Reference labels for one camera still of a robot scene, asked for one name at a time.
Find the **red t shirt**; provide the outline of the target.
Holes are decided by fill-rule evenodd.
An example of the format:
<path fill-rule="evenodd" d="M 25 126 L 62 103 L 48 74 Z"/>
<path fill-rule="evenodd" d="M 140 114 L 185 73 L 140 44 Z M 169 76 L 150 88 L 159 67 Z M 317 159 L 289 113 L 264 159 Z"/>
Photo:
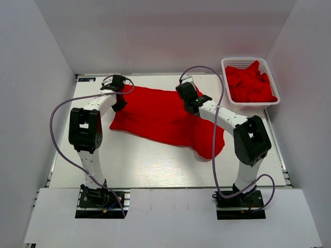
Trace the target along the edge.
<path fill-rule="evenodd" d="M 175 91 L 126 85 L 125 108 L 116 112 L 111 130 L 125 131 L 152 141 L 190 147 L 201 157 L 212 158 L 214 124 L 189 114 Z M 224 130 L 216 131 L 216 151 L 225 146 Z"/>

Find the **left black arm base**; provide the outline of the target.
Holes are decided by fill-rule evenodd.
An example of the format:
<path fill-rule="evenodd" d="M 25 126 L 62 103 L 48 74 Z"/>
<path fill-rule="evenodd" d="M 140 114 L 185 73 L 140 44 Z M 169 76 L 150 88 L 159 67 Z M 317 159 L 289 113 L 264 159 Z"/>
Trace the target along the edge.
<path fill-rule="evenodd" d="M 105 189 L 90 189 L 82 184 L 75 218 L 124 219 L 129 210 L 129 202 L 129 190 L 116 190 L 112 194 Z"/>

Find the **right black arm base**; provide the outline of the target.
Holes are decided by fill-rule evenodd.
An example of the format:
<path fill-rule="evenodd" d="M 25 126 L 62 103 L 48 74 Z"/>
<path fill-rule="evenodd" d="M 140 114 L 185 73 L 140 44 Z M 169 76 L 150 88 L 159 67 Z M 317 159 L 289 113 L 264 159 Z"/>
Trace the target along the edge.
<path fill-rule="evenodd" d="M 212 198 L 216 203 L 217 220 L 263 220 L 266 219 L 265 210 L 259 210 L 264 206 L 260 190 L 255 191 L 246 199 L 240 197 L 225 199 L 214 192 Z"/>

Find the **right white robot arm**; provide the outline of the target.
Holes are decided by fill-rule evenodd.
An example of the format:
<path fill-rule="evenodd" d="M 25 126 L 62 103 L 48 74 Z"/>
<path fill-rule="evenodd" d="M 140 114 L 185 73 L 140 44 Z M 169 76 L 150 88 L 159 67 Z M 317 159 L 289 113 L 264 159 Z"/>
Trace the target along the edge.
<path fill-rule="evenodd" d="M 260 165 L 272 147 L 262 119 L 257 115 L 253 117 L 239 115 L 221 107 L 207 95 L 199 96 L 192 77 L 189 77 L 188 81 L 180 81 L 176 91 L 184 103 L 186 112 L 214 124 L 212 167 L 219 195 L 225 199 L 234 198 L 234 201 L 240 206 L 247 205 L 251 202 L 252 193 L 256 189 Z M 234 152 L 239 160 L 237 177 L 230 195 L 224 195 L 221 192 L 217 181 L 215 151 L 218 127 L 232 135 Z"/>

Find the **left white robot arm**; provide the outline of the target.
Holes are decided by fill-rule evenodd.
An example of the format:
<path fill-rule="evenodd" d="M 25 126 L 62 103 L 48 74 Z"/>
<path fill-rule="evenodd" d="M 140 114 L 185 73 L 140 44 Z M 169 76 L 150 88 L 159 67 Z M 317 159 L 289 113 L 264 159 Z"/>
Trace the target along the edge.
<path fill-rule="evenodd" d="M 84 185 L 96 189 L 92 201 L 104 206 L 109 201 L 109 193 L 102 189 L 107 186 L 103 175 L 99 148 L 103 140 L 101 118 L 109 110 L 121 111 L 127 104 L 124 99 L 126 82 L 130 79 L 122 75 L 107 76 L 101 83 L 100 93 L 83 107 L 74 107 L 69 118 L 69 143 L 77 152 L 85 172 Z"/>

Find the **red shirts pile in basket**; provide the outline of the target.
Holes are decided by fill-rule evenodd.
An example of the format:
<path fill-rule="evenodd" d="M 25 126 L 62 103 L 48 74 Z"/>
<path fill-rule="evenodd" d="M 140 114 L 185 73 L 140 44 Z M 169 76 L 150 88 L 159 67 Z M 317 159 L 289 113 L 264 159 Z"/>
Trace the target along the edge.
<path fill-rule="evenodd" d="M 238 103 L 276 102 L 269 77 L 259 71 L 260 63 L 256 60 L 246 69 L 227 66 L 225 74 L 228 80 L 231 99 Z"/>

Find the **blue table label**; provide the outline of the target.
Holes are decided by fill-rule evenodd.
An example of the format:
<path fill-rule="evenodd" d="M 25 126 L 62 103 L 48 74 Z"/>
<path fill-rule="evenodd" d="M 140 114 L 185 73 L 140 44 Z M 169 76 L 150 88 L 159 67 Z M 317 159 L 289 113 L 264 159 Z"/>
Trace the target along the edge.
<path fill-rule="evenodd" d="M 78 81 L 79 82 L 95 82 L 96 81 L 96 78 L 95 77 L 90 77 L 90 78 L 88 78 L 88 77 L 80 77 L 80 78 L 78 78 Z"/>

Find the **white plastic basket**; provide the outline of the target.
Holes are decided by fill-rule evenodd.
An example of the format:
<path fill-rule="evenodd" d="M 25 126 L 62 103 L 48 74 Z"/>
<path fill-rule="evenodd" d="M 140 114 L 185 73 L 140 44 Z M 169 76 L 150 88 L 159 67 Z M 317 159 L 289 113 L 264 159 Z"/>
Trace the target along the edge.
<path fill-rule="evenodd" d="M 276 96 L 278 98 L 278 100 L 276 102 L 259 102 L 259 103 L 258 102 L 253 102 L 253 103 L 234 102 L 231 99 L 230 90 L 229 90 L 229 86 L 228 86 L 228 80 L 227 80 L 227 77 L 225 74 L 226 67 L 233 66 L 233 67 L 239 68 L 239 69 L 246 69 L 256 60 L 260 63 L 259 71 L 261 73 L 266 73 L 268 75 L 272 93 L 274 96 Z M 225 88 L 226 88 L 226 91 L 228 94 L 228 99 L 229 99 L 230 104 L 233 107 L 235 107 L 237 109 L 241 109 L 241 110 L 262 110 L 271 105 L 277 105 L 280 102 L 280 97 L 279 97 L 274 79 L 273 79 L 270 69 L 264 59 L 255 58 L 255 57 L 228 57 L 228 58 L 224 58 L 221 60 L 221 67 L 222 67 L 222 72 L 223 72 L 223 76 L 224 76 Z"/>

